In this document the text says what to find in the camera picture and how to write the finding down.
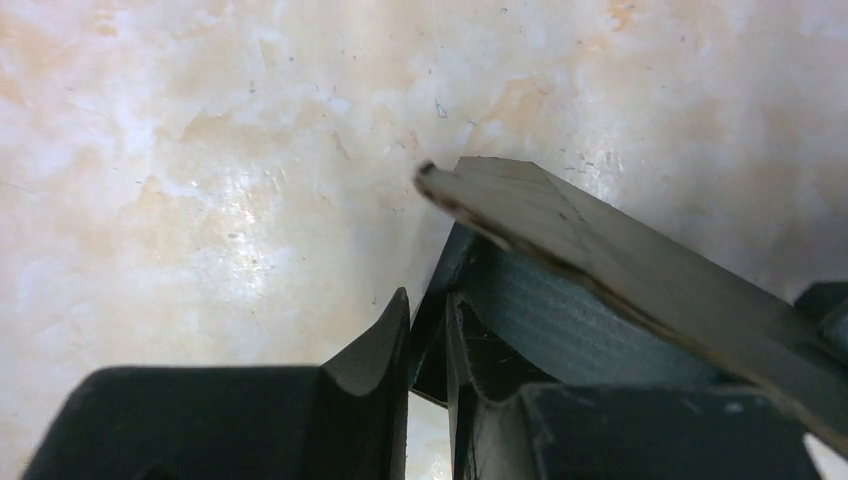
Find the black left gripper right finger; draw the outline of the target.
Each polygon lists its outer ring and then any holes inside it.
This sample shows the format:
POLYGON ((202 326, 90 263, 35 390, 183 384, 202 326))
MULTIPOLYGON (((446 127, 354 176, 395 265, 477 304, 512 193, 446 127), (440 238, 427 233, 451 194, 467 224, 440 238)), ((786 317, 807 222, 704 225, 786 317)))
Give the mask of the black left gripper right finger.
POLYGON ((466 298, 445 308, 457 479, 815 479, 801 428, 739 386, 577 387, 532 366, 466 298))

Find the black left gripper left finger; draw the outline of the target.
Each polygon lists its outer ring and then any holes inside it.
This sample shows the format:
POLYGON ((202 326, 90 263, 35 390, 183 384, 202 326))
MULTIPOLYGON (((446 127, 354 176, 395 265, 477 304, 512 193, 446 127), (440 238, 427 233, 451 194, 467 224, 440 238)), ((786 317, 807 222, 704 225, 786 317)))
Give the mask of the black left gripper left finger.
POLYGON ((27 479, 401 479, 410 311, 321 365, 109 367, 67 397, 27 479))

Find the black corrugated paper box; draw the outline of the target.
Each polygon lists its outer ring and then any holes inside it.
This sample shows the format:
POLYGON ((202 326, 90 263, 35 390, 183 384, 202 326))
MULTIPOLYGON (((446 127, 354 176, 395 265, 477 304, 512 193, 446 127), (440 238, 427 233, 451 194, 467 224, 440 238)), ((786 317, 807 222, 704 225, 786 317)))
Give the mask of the black corrugated paper box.
POLYGON ((781 298, 535 163, 421 164, 416 190, 496 245, 576 282, 627 321, 764 390, 847 451, 847 364, 781 298))

